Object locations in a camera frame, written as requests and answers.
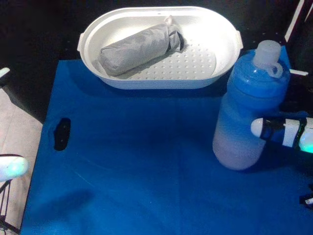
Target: white plastic basket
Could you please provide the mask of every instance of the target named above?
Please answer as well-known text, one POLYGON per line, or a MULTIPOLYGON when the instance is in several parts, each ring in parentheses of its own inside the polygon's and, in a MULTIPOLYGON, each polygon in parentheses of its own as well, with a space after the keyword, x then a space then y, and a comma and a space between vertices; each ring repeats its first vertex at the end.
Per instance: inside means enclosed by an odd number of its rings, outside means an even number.
POLYGON ((195 89, 215 82, 236 62, 243 48, 239 31, 220 14, 201 7, 139 7, 111 11, 81 34, 77 50, 87 68, 121 89, 195 89), (179 25, 187 47, 121 76, 109 76, 98 62, 100 49, 164 22, 179 25))

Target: perforated basket bottom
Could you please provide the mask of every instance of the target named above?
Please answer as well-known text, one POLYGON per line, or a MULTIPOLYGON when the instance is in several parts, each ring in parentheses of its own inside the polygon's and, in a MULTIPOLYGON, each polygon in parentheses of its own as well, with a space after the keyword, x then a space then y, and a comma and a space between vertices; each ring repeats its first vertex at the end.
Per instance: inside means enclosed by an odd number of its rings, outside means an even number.
MULTIPOLYGON (((215 54, 205 44, 186 40, 183 52, 175 52, 154 59, 120 76, 107 76, 123 80, 198 80, 209 78, 216 67, 215 54)), ((99 62, 96 64, 106 74, 99 62)))

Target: black metal frame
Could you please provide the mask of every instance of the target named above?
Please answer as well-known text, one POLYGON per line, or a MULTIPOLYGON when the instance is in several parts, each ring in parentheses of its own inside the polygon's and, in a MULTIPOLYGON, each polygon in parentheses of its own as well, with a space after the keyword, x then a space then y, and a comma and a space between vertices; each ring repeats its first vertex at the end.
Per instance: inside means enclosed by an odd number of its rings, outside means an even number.
POLYGON ((20 229, 14 227, 13 225, 11 225, 5 221, 7 211, 8 211, 8 205, 9 205, 11 181, 12 180, 5 181, 5 183, 0 187, 0 194, 3 193, 2 198, 1 198, 1 204, 0 204, 0 230, 4 231, 5 235, 7 234, 8 231, 12 231, 15 234, 21 233, 20 229), (5 205, 3 205, 4 197, 5 197, 5 191, 7 188, 8 188, 8 191, 7 191, 6 203, 5 203, 5 205))

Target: rolled gray bundle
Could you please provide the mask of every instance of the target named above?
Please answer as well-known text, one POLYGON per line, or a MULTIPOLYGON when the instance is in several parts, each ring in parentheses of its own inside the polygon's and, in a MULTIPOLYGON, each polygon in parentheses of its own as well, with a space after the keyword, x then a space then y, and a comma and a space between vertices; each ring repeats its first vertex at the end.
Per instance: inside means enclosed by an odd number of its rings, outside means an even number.
POLYGON ((114 76, 183 47, 183 37, 175 26, 158 24, 102 48, 99 62, 114 76))

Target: blue tablecloth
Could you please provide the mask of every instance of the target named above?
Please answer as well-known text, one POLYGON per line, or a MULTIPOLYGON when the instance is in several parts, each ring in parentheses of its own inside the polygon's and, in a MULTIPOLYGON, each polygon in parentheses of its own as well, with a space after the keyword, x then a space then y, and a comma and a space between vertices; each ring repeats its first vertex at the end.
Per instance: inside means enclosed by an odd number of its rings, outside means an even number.
POLYGON ((309 154, 268 144, 245 172, 212 139, 225 79, 190 91, 124 91, 60 61, 22 235, 309 235, 299 204, 309 154), (67 148, 53 131, 71 120, 67 148))

